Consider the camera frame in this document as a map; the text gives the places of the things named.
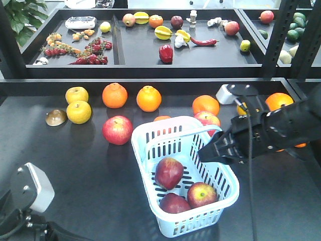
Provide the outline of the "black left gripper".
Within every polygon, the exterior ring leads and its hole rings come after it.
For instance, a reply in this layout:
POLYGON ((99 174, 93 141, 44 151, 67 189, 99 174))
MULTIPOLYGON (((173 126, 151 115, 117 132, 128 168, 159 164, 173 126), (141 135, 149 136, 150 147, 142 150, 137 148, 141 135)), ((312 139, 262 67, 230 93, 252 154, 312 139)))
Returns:
POLYGON ((35 200, 36 196, 26 191, 14 194, 9 190, 1 197, 1 240, 17 240, 21 234, 29 235, 29 240, 85 240, 43 216, 33 215, 35 200))

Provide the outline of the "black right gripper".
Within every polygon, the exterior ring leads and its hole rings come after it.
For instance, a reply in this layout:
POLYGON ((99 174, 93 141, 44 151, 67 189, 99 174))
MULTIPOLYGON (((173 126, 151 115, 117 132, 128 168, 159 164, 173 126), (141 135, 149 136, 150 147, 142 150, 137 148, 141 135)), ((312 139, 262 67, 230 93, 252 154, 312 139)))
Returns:
POLYGON ((263 126, 265 112, 251 113, 231 119, 231 132, 215 132, 198 150, 202 163, 231 165, 273 151, 273 143, 263 126))

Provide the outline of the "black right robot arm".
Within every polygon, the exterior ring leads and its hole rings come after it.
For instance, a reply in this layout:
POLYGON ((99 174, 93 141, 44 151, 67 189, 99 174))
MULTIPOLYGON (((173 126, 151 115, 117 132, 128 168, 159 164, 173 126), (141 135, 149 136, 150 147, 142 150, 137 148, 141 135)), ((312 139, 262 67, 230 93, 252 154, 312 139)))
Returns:
POLYGON ((227 131, 216 131, 198 151, 199 160, 232 164, 269 152, 320 139, 320 85, 300 101, 269 111, 256 89, 232 88, 236 103, 247 114, 231 119, 227 131))

